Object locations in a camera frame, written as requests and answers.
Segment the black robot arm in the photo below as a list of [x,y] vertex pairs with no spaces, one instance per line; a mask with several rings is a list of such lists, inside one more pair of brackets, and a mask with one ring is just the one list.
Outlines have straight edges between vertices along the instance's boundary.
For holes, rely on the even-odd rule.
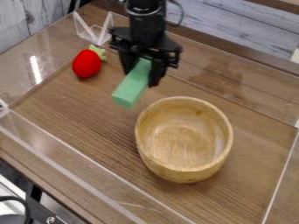
[[170,67],[179,67],[183,52],[182,45],[167,34],[168,1],[183,9],[175,0],[126,0],[130,24],[108,29],[110,47],[118,50],[124,72],[131,72],[140,59],[150,60],[150,88],[159,85]]

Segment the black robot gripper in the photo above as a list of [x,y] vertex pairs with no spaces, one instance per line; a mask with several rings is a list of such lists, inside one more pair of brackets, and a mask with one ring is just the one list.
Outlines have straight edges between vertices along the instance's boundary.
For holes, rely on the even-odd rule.
[[118,50],[124,73],[134,69],[140,58],[152,61],[148,87],[156,87],[164,77],[167,67],[179,66],[182,46],[166,34],[164,5],[127,5],[130,26],[114,26],[111,47]]

